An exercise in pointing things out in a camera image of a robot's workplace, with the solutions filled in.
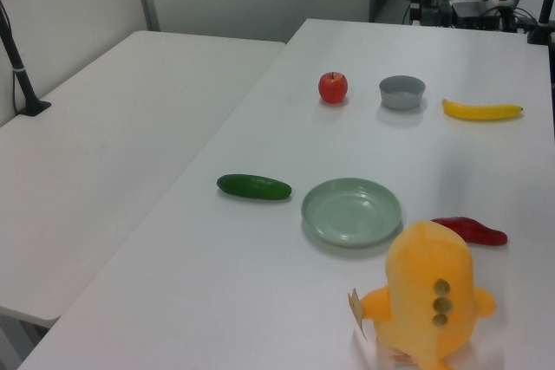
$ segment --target cucumber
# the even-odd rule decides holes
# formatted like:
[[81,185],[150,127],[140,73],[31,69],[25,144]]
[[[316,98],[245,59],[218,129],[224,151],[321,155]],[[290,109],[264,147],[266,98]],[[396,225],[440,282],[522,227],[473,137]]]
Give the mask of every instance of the cucumber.
[[243,198],[286,199],[291,195],[291,187],[276,179],[233,173],[218,179],[218,187],[226,194]]

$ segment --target red pepper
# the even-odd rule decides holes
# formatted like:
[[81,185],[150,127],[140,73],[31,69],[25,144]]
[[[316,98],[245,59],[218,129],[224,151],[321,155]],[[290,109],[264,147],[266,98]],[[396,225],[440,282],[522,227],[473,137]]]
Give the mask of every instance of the red pepper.
[[435,218],[432,221],[453,230],[467,243],[501,246],[507,242],[503,231],[490,229],[468,217]]

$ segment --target green plate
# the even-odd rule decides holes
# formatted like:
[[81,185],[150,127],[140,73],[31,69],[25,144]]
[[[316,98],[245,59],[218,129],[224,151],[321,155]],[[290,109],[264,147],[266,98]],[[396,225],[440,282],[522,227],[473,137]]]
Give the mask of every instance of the green plate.
[[303,220],[324,241],[360,247],[377,243],[401,222],[401,207],[387,188],[366,179],[332,179],[303,200]]

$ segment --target apple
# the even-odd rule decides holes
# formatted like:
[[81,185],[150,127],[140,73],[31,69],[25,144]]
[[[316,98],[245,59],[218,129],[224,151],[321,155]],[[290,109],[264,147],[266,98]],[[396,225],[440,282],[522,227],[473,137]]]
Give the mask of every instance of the apple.
[[326,73],[320,77],[318,91],[322,100],[329,104],[341,103],[347,95],[347,79],[337,72]]

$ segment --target yellow banana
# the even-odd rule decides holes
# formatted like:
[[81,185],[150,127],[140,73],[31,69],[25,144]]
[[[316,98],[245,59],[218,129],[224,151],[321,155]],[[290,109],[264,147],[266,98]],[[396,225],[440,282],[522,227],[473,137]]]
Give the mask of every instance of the yellow banana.
[[451,117],[466,120],[499,120],[516,117],[522,112],[522,107],[514,104],[500,104],[497,106],[468,106],[443,99],[443,111]]

